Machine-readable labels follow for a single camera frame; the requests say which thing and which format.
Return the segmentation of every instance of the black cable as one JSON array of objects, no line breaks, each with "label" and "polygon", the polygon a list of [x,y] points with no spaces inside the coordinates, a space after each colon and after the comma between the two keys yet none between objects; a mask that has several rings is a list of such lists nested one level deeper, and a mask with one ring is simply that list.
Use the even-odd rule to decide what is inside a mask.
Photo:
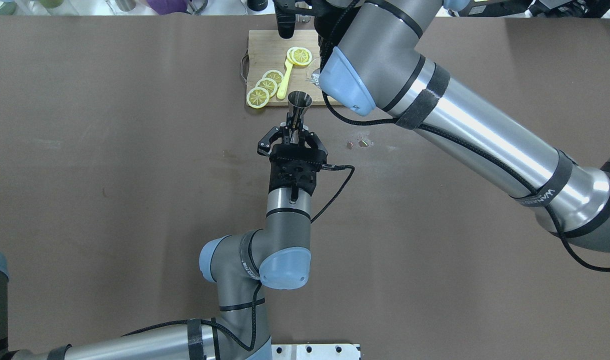
[{"label": "black cable", "polygon": [[325,106],[327,107],[329,112],[331,112],[333,114],[333,116],[339,118],[341,121],[343,121],[344,123],[347,123],[349,125],[371,126],[371,125],[381,125],[381,124],[396,124],[396,121],[399,120],[397,118],[381,118],[379,120],[357,121],[357,120],[352,120],[350,118],[346,118],[345,116],[339,114],[339,112],[337,112],[334,109],[334,107],[332,107],[332,104],[330,104],[330,99],[328,98],[328,94],[325,93],[325,91],[323,91],[322,93],[323,93],[323,101],[325,101]]},{"label": "black cable", "polygon": [[341,170],[346,170],[346,169],[350,169],[349,175],[347,175],[343,184],[341,185],[341,187],[339,187],[338,191],[334,194],[334,196],[332,196],[330,201],[328,201],[328,203],[325,206],[323,206],[323,208],[318,212],[318,214],[316,214],[316,216],[312,217],[310,224],[314,223],[314,221],[316,219],[318,219],[319,216],[321,216],[321,214],[323,214],[323,212],[325,212],[325,210],[327,210],[328,207],[330,207],[330,205],[332,205],[332,203],[334,203],[334,200],[336,200],[339,197],[339,195],[341,194],[343,189],[346,187],[347,183],[349,183],[350,179],[352,178],[352,175],[354,175],[354,171],[356,170],[356,168],[353,167],[352,165],[333,165],[333,167],[330,167],[330,168],[323,167],[323,170],[328,170],[328,171],[341,171]]},{"label": "black cable", "polygon": [[[254,290],[254,296],[252,297],[252,339],[251,339],[249,346],[244,344],[243,341],[241,341],[241,339],[239,339],[238,336],[236,336],[231,330],[229,330],[229,328],[221,325],[220,323],[218,323],[216,321],[200,319],[200,323],[202,325],[211,326],[212,328],[216,328],[217,330],[220,330],[223,334],[230,337],[238,346],[243,348],[245,351],[254,350],[254,345],[257,342],[257,296],[259,296],[259,291],[261,290],[261,286],[262,286],[262,284],[261,284],[261,282],[259,282],[258,285],[256,286],[256,289]],[[144,333],[146,331],[164,328],[165,326],[180,325],[180,324],[187,324],[187,320],[168,321],[168,322],[159,323],[157,325],[147,326],[144,328],[140,328],[139,330],[132,331],[130,333],[125,333],[125,335],[123,335],[123,337],[128,337],[129,335],[136,335],[136,334]]]},{"label": "black cable", "polygon": [[234,342],[238,346],[243,348],[243,350],[245,350],[245,351],[254,350],[254,345],[257,342],[257,296],[259,295],[261,286],[262,286],[262,283],[259,281],[258,285],[256,286],[256,290],[254,290],[254,296],[252,297],[252,339],[251,339],[249,346],[244,344],[243,341],[241,341],[241,339],[239,339],[238,336],[234,335],[234,333],[231,330],[229,330],[229,328],[226,328],[225,326],[221,325],[220,323],[218,323],[216,321],[212,322],[212,321],[207,321],[205,319],[202,319],[200,321],[200,323],[202,325],[212,326],[213,328],[220,330],[223,334],[227,335],[232,340],[234,340]]},{"label": "black cable", "polygon": [[565,230],[563,230],[563,226],[561,225],[558,216],[556,216],[554,209],[552,209],[550,205],[547,205],[545,207],[545,210],[547,210],[547,213],[551,217],[551,221],[554,223],[554,228],[556,228],[558,238],[563,243],[563,246],[565,247],[565,250],[567,250],[567,253],[569,253],[569,255],[574,258],[574,260],[576,260],[580,265],[583,265],[587,269],[600,272],[610,272],[610,268],[595,266],[581,259],[580,256],[572,249],[572,246],[570,246],[570,242],[568,241],[567,236],[565,236]]},{"label": "black cable", "polygon": [[444,139],[447,139],[453,143],[456,143],[456,144],[462,146],[463,148],[471,151],[472,153],[479,155],[480,157],[485,158],[488,162],[491,162],[492,164],[501,168],[503,171],[505,171],[507,174],[509,174],[512,178],[515,178],[516,181],[519,182],[523,187],[525,187],[525,189],[527,189],[527,191],[529,191],[530,194],[533,195],[533,194],[538,193],[538,189],[536,189],[536,187],[534,187],[534,185],[532,185],[529,181],[527,181],[526,178],[521,176],[520,173],[518,173],[516,170],[514,170],[513,168],[511,168],[510,166],[505,164],[503,161],[500,161],[499,159],[494,157],[494,155],[488,153],[487,151],[483,150],[482,148],[479,148],[478,146],[476,146],[474,144],[471,144],[466,139],[463,139],[462,137],[460,137],[458,135],[452,134],[452,133],[447,132],[446,130],[440,129],[438,127],[427,125],[426,123],[421,123],[418,126],[418,129],[438,135]]},{"label": "black cable", "polygon": [[139,328],[139,330],[135,330],[135,331],[132,331],[130,333],[125,333],[125,335],[123,335],[123,337],[129,337],[129,335],[136,335],[136,334],[140,334],[140,333],[145,333],[146,331],[155,330],[155,329],[158,329],[158,328],[165,328],[165,326],[181,325],[181,324],[187,324],[187,320],[168,321],[168,322],[159,323],[157,325],[152,325],[152,326],[147,326],[147,327],[144,327],[144,328]]}]

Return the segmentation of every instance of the cutting board handle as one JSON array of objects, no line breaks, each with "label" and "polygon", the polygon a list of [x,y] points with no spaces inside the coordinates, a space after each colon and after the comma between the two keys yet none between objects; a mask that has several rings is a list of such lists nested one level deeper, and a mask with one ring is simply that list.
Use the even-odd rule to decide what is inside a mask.
[{"label": "cutting board handle", "polygon": [[248,75],[250,74],[250,49],[245,50],[243,58],[240,59],[240,78],[243,79],[245,85],[248,84]]}]

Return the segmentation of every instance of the purple object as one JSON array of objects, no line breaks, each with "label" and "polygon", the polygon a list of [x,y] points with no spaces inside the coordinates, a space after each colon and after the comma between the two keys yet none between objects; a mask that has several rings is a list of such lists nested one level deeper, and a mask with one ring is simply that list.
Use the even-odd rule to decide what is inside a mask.
[{"label": "purple object", "polygon": [[187,0],[147,0],[147,4],[159,15],[187,11]]}]

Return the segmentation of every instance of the green object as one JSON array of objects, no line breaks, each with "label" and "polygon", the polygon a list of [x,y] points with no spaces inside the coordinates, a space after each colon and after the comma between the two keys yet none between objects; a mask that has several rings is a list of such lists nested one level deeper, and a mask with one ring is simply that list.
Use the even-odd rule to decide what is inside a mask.
[{"label": "green object", "polygon": [[38,0],[45,9],[54,9],[60,7],[65,0]]},{"label": "green object", "polygon": [[17,11],[17,3],[15,2],[3,2],[0,5],[0,15],[14,15]]}]

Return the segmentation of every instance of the metal base plate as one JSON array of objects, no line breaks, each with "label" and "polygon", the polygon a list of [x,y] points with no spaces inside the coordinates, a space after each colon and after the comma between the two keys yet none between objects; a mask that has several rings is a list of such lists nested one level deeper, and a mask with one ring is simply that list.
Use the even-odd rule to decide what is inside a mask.
[{"label": "metal base plate", "polygon": [[273,360],[361,360],[360,344],[273,344]]}]

